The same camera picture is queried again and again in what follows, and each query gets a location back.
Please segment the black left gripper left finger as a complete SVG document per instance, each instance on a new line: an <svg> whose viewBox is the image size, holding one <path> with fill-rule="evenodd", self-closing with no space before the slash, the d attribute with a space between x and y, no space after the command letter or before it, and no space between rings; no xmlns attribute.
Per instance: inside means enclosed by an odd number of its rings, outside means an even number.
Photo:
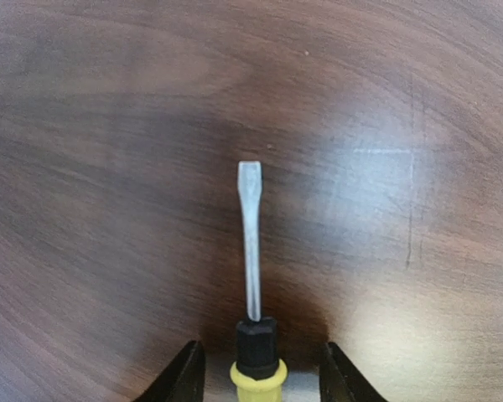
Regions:
<svg viewBox="0 0 503 402"><path fill-rule="evenodd" d="M133 402L202 402L204 391L205 350L193 340Z"/></svg>

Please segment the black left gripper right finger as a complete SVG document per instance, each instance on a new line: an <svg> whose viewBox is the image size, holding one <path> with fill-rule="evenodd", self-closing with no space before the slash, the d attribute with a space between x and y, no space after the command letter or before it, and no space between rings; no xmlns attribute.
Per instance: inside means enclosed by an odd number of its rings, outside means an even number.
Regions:
<svg viewBox="0 0 503 402"><path fill-rule="evenodd" d="M321 402L386 402L334 342L322 347L319 393Z"/></svg>

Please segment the yellow handled screwdriver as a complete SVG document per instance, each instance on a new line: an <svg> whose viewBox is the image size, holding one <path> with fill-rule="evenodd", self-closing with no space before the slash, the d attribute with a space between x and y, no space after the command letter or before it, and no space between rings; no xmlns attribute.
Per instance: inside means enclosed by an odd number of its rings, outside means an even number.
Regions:
<svg viewBox="0 0 503 402"><path fill-rule="evenodd" d="M240 401L280 402L288 368L277 352L277 321L262 315L260 162L238 162L237 190L243 228L246 318L236 325L236 361L230 377Z"/></svg>

